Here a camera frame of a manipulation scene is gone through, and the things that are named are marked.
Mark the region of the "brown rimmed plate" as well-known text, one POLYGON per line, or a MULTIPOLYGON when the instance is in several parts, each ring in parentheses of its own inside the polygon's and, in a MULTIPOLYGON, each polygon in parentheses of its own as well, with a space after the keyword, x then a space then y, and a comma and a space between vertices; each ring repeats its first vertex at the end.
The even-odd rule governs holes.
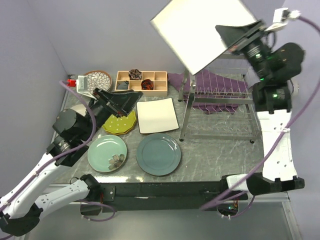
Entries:
POLYGON ((87 77, 87 87, 89 92, 96 88, 109 91, 112 86, 111 76, 102 70, 90 71, 84 74, 87 77))

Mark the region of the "green scalloped plate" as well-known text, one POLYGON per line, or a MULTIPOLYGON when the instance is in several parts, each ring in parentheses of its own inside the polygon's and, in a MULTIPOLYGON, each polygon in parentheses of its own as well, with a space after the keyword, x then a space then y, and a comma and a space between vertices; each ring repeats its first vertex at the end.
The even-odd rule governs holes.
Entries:
POLYGON ((132 130, 137 122, 136 112, 133 110, 128 116, 115 117, 112 115, 102 125, 102 128, 106 133, 112 135, 124 135, 132 130))

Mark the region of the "cream divided plate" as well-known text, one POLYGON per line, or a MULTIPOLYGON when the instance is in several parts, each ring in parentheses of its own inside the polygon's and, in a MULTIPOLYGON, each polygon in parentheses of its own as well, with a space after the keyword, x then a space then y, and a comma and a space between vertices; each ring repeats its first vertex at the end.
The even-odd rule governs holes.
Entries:
POLYGON ((85 116, 85 115, 86 115, 86 111, 87 111, 87 109, 85 108, 85 106, 82 105, 82 104, 74 105, 74 106, 72 106, 70 109, 76 111, 78 114, 80 114, 80 115, 82 115, 82 116, 85 116))

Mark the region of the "white square plate black rim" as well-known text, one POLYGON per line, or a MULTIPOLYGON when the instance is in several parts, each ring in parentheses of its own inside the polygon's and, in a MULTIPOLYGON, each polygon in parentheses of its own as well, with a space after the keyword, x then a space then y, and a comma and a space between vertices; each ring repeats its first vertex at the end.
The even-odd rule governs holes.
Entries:
POLYGON ((141 101, 136 105, 139 132, 162 133, 179 128, 173 99, 141 101))

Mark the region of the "mint green flower plate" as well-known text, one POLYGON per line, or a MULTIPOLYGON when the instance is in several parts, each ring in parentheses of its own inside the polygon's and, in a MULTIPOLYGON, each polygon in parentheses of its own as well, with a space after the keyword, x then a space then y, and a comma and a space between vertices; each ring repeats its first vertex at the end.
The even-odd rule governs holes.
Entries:
POLYGON ((117 171, 126 161, 127 146, 118 136, 105 135, 94 140, 88 148, 89 165, 97 172, 117 171))

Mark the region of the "teal round plate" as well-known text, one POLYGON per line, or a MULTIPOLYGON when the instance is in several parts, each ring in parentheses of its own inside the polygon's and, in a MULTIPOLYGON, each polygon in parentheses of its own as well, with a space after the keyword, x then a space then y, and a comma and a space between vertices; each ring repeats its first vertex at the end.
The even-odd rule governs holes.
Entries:
POLYGON ((164 133, 146 136, 136 149, 139 167, 152 176, 166 176, 179 166, 182 151, 177 141, 164 133))

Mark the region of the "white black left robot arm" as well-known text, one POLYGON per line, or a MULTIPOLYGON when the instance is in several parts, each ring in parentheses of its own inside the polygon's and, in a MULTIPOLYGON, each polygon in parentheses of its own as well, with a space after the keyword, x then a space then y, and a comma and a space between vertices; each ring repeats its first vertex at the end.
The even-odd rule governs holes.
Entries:
POLYGON ((0 229, 20 237, 34 229, 41 219, 75 201, 97 201, 100 183, 85 174, 74 183, 44 194, 44 190, 70 169, 89 149, 88 143, 111 116, 128 116, 143 96, 141 91, 107 92, 96 88, 85 105, 85 115, 73 109, 62 110, 53 124, 57 137, 38 164, 9 193, 0 199, 0 229))

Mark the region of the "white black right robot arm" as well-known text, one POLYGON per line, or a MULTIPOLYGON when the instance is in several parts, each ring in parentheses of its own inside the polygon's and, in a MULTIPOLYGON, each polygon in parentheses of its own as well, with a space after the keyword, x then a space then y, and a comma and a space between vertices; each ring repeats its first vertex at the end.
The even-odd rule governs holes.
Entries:
POLYGON ((266 33, 261 21, 245 26, 216 25, 215 29, 228 50, 243 54, 259 78, 252 86, 252 100, 267 157, 261 172, 223 176, 221 197, 230 200, 237 191, 256 196, 303 189, 305 180, 298 177, 294 166, 287 125, 293 108, 288 82, 301 73, 304 50, 288 42, 273 51, 262 40, 266 33))

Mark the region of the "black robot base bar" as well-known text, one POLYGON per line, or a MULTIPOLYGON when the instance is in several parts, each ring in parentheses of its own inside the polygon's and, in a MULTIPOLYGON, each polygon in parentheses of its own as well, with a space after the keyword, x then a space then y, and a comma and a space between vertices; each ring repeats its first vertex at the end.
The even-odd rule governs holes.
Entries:
POLYGON ((190 210, 227 189, 221 181, 101 183, 95 201, 118 211, 190 210))

